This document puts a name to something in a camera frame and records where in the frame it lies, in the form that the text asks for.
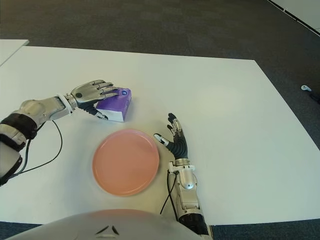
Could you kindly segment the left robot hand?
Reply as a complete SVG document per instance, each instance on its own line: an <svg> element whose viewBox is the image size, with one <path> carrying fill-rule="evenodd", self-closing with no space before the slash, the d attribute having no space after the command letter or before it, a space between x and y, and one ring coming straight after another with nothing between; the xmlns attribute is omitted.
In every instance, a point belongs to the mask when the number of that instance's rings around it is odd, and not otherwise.
<svg viewBox="0 0 320 240"><path fill-rule="evenodd" d="M108 117L96 109L96 104L108 98L118 95L118 87L111 82L104 80L94 80L77 86L71 91L71 95L76 101L77 107L85 112L103 120Z"/></svg>

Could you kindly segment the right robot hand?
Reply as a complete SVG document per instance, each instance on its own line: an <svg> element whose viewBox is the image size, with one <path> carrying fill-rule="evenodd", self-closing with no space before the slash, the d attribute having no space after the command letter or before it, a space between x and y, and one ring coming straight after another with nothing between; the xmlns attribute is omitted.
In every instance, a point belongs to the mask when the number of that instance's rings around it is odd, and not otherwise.
<svg viewBox="0 0 320 240"><path fill-rule="evenodd" d="M168 121L170 124L167 125L167 128L172 133L173 141L169 141L159 133L154 133L153 136L173 154L175 160L187 159L188 145L181 123L173 113L168 114Z"/></svg>

